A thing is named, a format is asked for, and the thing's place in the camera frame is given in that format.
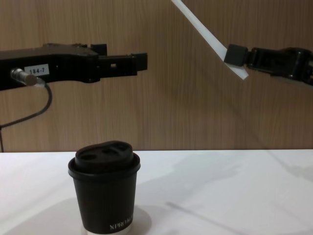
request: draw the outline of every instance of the white label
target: white label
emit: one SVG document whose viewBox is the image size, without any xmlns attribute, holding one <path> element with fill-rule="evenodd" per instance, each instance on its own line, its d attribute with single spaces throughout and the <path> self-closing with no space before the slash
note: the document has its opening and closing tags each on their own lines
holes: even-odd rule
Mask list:
<svg viewBox="0 0 313 235">
<path fill-rule="evenodd" d="M 49 64 L 28 66 L 24 71 L 35 76 L 49 75 Z"/>
</svg>

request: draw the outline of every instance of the white table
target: white table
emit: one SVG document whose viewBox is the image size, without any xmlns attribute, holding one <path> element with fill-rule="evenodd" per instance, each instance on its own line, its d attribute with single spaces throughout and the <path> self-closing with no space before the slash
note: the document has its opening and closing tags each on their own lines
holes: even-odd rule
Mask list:
<svg viewBox="0 0 313 235">
<path fill-rule="evenodd" d="M 313 150 L 147 151 L 132 235 L 313 235 Z M 0 154 L 0 235 L 83 235 L 74 153 Z"/>
</svg>

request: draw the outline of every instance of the white plastic strip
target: white plastic strip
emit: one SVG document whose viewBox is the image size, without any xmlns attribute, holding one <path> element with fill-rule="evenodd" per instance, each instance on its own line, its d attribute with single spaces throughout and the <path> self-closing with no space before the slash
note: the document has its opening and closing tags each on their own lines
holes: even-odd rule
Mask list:
<svg viewBox="0 0 313 235">
<path fill-rule="evenodd" d="M 209 43 L 218 56 L 224 61 L 227 48 L 198 20 L 198 18 L 189 10 L 189 8 L 181 0 L 172 0 L 176 7 L 184 14 L 196 30 Z M 247 71 L 238 66 L 226 64 L 241 79 L 246 79 L 249 74 Z"/>
</svg>

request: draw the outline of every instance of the cable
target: cable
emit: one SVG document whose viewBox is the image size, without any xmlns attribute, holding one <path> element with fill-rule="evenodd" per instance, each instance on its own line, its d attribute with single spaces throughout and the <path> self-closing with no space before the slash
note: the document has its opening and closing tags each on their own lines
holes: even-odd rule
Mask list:
<svg viewBox="0 0 313 235">
<path fill-rule="evenodd" d="M 44 112 L 46 112 L 49 109 L 49 107 L 51 106 L 51 103 L 52 103 L 52 91 L 51 91 L 51 88 L 48 86 L 48 84 L 45 84 L 45 89 L 48 92 L 48 101 L 47 101 L 47 104 L 44 106 L 43 109 L 41 109 L 39 112 L 34 113 L 32 115 L 26 116 L 26 117 L 21 118 L 21 119 L 17 119 L 16 121 L 12 121 L 12 122 L 0 125 L 0 145 L 1 145 L 1 152 L 2 153 L 4 153 L 3 139 L 2 139 L 2 136 L 1 136 L 1 129 L 2 128 L 8 127 L 8 126 L 13 126 L 13 125 L 21 123 L 23 121 L 27 121 L 27 120 L 30 120 L 32 118 L 35 118 L 35 117 L 43 114 Z"/>
</svg>

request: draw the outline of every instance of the wooden wall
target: wooden wall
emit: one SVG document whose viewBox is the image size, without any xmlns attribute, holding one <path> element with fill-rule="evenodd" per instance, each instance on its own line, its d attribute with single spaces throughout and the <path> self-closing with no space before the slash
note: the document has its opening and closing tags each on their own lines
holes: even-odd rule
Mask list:
<svg viewBox="0 0 313 235">
<path fill-rule="evenodd" d="M 311 0 L 184 2 L 225 46 L 313 50 Z M 149 70 L 52 83 L 47 113 L 3 129 L 5 151 L 77 150 L 108 140 L 135 149 L 313 147 L 313 90 L 250 70 L 242 81 L 169 0 L 0 0 L 0 50 L 48 42 L 146 51 Z M 0 92 L 0 123 L 45 102 L 38 88 Z"/>
</svg>

